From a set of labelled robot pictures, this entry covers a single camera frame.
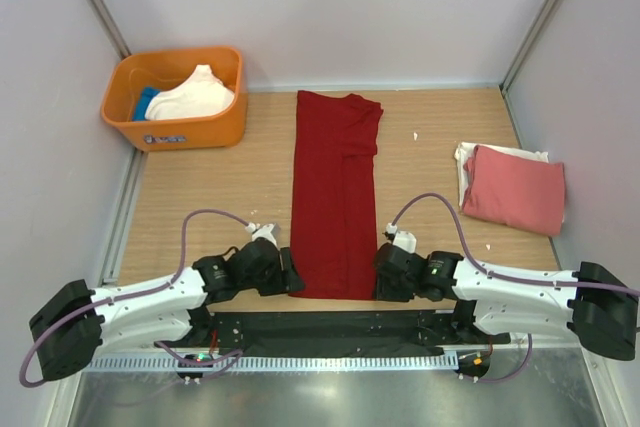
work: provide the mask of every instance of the basket label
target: basket label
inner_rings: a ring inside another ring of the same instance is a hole
[[[174,142],[187,141],[187,138],[184,135],[170,135],[167,137],[154,137],[153,135],[145,135],[143,139],[147,144],[171,144]]]

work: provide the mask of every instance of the orange plastic tub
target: orange plastic tub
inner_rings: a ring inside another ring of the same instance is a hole
[[[223,112],[189,119],[131,119],[142,90],[170,90],[184,82],[198,64],[209,64],[213,74],[235,92]],[[242,55],[232,47],[162,50],[134,54],[116,67],[102,101],[102,118],[129,142],[145,152],[223,147],[240,142],[247,118],[247,93]]]

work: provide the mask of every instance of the white cloth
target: white cloth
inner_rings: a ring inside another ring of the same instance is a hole
[[[487,144],[474,144],[472,142],[460,142],[453,154],[453,157],[456,159],[456,162],[458,164],[458,203],[460,205],[460,208],[462,208],[464,193],[467,191],[467,187],[469,187],[469,176],[467,174],[467,171],[464,170],[464,164],[467,162],[469,157],[473,155],[473,149],[476,148],[476,145],[484,145],[485,147],[497,150],[498,152],[502,152],[503,154],[515,155],[516,157],[521,157],[523,159],[537,160],[539,162],[546,162],[547,164],[549,163],[548,152],[529,152],[528,150],[511,149],[509,147],[498,147],[495,145]]]
[[[233,99],[233,92],[213,75],[209,65],[198,65],[178,87],[151,99],[144,117],[167,120],[216,115],[229,107]]]

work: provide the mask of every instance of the wooden floor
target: wooden floor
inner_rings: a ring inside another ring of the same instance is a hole
[[[381,102],[384,109],[374,174],[380,233],[408,200],[422,192],[438,192],[457,203],[453,152],[458,142],[517,147],[498,89],[358,93]],[[251,94],[246,134],[237,146],[149,154],[121,267],[121,285],[176,270],[182,219],[195,209],[218,208],[256,223],[277,222],[282,227],[280,245],[289,245],[295,106],[295,93]],[[449,213],[435,199],[416,204],[399,226],[415,234],[422,255],[432,250],[461,252]],[[478,259],[513,267],[556,269],[546,237],[470,218],[463,218],[463,227]],[[196,217],[189,227],[187,265],[204,255],[223,253],[231,245],[244,245],[248,240],[242,226],[231,220],[213,215]],[[451,306],[451,302],[433,303],[425,299],[395,304],[287,296],[261,298],[254,291],[245,291],[231,302],[216,304],[212,310]]]

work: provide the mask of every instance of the folded pink shirt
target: folded pink shirt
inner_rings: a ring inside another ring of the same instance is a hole
[[[479,145],[464,166],[469,187],[462,212],[548,236],[564,216],[564,164],[521,159]]]

